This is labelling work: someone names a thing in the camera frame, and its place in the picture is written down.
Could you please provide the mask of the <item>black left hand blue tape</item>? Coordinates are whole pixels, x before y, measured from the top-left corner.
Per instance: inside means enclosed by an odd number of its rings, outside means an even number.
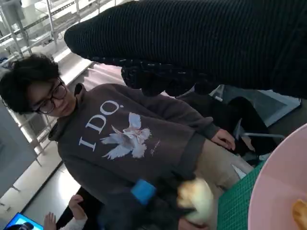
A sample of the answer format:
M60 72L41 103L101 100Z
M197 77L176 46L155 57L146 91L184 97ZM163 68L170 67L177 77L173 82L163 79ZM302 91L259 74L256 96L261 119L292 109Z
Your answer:
M178 188L193 174L170 172L154 182L139 179L107 196L99 218L103 230L176 230L180 218L194 212L194 207L177 204Z

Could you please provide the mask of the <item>black gloved right hand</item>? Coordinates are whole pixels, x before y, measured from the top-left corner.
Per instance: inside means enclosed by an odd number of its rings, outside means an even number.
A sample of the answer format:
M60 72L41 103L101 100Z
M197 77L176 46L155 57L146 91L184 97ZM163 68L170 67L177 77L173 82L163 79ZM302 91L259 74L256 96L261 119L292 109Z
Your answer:
M68 48L147 96L230 85L307 97L304 0L139 0L70 27Z

